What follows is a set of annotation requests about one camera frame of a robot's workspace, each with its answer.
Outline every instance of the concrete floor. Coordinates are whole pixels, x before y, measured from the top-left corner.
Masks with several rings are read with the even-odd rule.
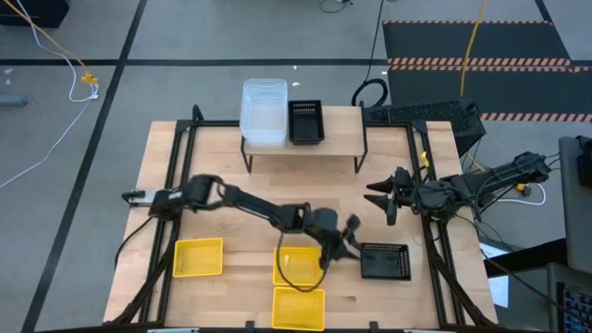
[[[71,2],[62,27],[51,33],[82,58],[117,59],[138,3]],[[545,3],[572,59],[592,59],[585,14],[592,9],[590,2]],[[487,5],[485,19],[541,19],[534,0],[489,0]],[[367,58],[379,1],[355,1],[334,15],[317,6],[316,0],[148,0],[129,58]],[[474,0],[398,0],[385,3],[382,18],[475,19],[478,8]],[[385,57],[382,35],[376,57]],[[0,59],[8,58],[52,57],[38,49],[28,28],[0,27]],[[383,70],[374,67],[370,77],[383,76]],[[92,71],[101,79],[102,98],[91,103],[44,165],[0,190],[3,332],[21,330],[114,68]],[[241,85],[256,77],[287,80],[293,99],[321,98],[328,105],[347,105],[365,71],[358,66],[126,67],[36,329],[101,323],[113,258],[129,211],[119,194],[136,182],[151,121],[188,117],[195,103],[206,118],[235,119]],[[0,93],[21,93],[31,99],[25,108],[0,110],[1,183],[43,158],[82,105],[67,99],[71,73],[66,67],[0,66],[0,79]],[[300,85],[291,86],[294,82]],[[80,88],[76,93],[87,92]],[[374,101],[378,95],[369,90],[362,99]],[[588,123],[485,122],[485,126],[488,135],[477,158],[490,166],[524,150],[556,154],[563,135],[592,136]],[[557,184],[559,174],[553,174],[545,186]],[[549,190],[542,207],[500,203],[484,218],[506,242],[527,247],[564,235],[561,207],[561,194]],[[512,290],[511,309],[515,309],[512,300],[522,299],[516,295]],[[500,318],[511,322],[511,314],[502,311]]]

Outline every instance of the translucent plastic container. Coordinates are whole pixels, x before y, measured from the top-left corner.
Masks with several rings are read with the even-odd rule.
[[[280,148],[288,133],[288,83],[250,79],[242,86],[240,131],[252,148]]]

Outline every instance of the yellow plastic basket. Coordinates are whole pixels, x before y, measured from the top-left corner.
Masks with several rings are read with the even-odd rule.
[[[221,238],[178,240],[175,243],[173,277],[222,274],[222,243]]]
[[[278,248],[274,249],[274,285],[288,286],[278,271],[276,255]],[[313,286],[323,275],[318,259],[321,257],[321,249],[318,247],[283,247],[279,253],[279,264],[284,276],[296,286]]]
[[[271,327],[322,331],[325,329],[325,291],[299,292],[275,287]]]

